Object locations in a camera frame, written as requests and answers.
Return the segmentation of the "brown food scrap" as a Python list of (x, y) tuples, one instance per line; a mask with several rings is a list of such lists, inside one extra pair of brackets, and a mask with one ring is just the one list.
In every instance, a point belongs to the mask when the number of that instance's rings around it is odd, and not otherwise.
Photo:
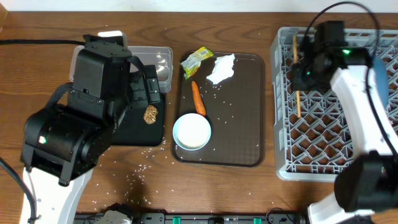
[(144, 121), (147, 124), (154, 124), (157, 120), (158, 109), (154, 105), (149, 105), (144, 112)]

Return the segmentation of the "long wooden chopstick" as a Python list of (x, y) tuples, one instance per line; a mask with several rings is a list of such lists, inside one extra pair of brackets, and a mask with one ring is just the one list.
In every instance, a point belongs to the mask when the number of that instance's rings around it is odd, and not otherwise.
[[(293, 36), (293, 58), (294, 64), (299, 62), (298, 50), (297, 50), (297, 36)], [(296, 102), (297, 102), (297, 117), (301, 118), (301, 107), (300, 107), (300, 92), (296, 91)]]

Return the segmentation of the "green yellow snack wrapper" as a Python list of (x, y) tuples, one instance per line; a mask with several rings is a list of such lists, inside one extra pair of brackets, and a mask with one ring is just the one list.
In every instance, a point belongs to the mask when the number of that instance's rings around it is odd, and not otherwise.
[(180, 63), (185, 72), (185, 79), (189, 79), (193, 76), (200, 68), (201, 62), (212, 56), (214, 56), (214, 53), (205, 46), (190, 54), (183, 62)]

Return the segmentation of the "dark blue plate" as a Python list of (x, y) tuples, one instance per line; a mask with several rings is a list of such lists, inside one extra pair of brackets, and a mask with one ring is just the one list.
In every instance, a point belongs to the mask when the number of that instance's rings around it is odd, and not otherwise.
[(384, 108), (388, 106), (389, 99), (389, 83), (386, 67), (382, 59), (378, 56), (374, 57), (373, 69), (375, 72), (375, 82), (377, 86), (377, 91), (379, 93), (382, 105)]

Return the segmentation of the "white tissue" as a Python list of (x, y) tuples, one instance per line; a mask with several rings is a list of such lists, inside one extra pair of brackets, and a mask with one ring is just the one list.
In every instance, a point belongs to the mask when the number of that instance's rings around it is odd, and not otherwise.
[(234, 54), (218, 57), (215, 61), (212, 73), (208, 75), (206, 79), (211, 81), (214, 85), (217, 85), (223, 80), (232, 77), (234, 75), (234, 60)]

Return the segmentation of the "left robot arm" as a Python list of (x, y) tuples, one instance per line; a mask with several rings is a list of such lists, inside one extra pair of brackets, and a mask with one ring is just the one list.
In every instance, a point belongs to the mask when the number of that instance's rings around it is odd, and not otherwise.
[(86, 35), (73, 80), (60, 85), (24, 128), (27, 187), (20, 221), (72, 223), (100, 155), (111, 146), (157, 146), (165, 96), (120, 31)]

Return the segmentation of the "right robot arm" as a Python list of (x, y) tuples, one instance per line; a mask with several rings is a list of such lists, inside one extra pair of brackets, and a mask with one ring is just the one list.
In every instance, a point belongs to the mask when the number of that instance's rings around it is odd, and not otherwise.
[(377, 87), (374, 54), (345, 41), (344, 23), (317, 25), (303, 38), (302, 63), (293, 65), (292, 89), (331, 89), (340, 101), (353, 143), (354, 161), (334, 191), (307, 208), (307, 223), (343, 223), (397, 208), (397, 134)]

